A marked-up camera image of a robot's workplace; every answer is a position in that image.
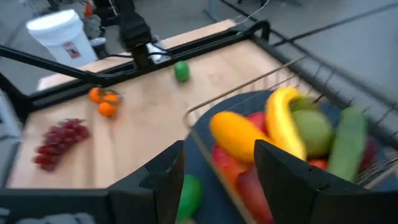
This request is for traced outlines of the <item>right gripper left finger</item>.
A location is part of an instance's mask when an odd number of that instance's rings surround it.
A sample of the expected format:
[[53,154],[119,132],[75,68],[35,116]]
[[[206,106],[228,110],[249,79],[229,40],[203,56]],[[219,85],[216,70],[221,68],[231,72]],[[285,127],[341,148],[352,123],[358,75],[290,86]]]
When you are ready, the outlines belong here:
[[1,223],[174,223],[184,141],[104,189],[2,189]]

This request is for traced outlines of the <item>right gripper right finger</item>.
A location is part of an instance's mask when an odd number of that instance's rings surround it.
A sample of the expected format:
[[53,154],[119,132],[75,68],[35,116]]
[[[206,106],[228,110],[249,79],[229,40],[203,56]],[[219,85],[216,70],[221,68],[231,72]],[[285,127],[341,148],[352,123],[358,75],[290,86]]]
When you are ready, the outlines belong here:
[[275,223],[397,224],[397,192],[377,192],[256,140],[254,159]]

